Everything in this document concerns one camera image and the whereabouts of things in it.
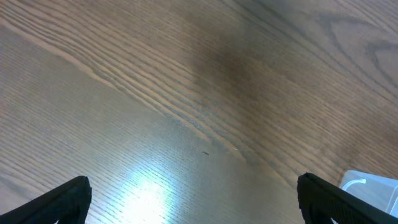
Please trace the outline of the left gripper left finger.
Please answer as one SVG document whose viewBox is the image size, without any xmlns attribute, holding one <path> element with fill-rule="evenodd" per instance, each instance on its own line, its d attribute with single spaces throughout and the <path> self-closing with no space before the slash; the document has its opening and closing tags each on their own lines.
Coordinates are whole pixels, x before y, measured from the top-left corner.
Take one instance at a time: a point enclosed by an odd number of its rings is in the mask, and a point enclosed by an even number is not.
<svg viewBox="0 0 398 224">
<path fill-rule="evenodd" d="M 1 215 L 1 223 L 85 224 L 91 198 L 90 181 L 81 175 Z"/>
</svg>

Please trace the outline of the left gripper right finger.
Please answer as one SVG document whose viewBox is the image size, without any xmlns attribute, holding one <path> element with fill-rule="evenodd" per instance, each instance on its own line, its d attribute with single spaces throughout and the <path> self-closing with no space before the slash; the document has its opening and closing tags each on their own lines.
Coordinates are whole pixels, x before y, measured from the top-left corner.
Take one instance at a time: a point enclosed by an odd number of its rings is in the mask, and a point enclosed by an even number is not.
<svg viewBox="0 0 398 224">
<path fill-rule="evenodd" d="M 312 173 L 298 177 L 297 193 L 306 224 L 397 224 L 397 218 Z"/>
</svg>

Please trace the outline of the clear plastic container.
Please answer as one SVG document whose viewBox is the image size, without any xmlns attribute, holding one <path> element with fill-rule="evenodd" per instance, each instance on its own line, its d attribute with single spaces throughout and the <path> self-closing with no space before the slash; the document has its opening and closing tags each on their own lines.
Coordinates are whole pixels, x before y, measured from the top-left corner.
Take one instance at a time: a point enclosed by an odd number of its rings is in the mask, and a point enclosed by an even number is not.
<svg viewBox="0 0 398 224">
<path fill-rule="evenodd" d="M 397 218 L 397 179 L 348 170 L 340 188 Z"/>
</svg>

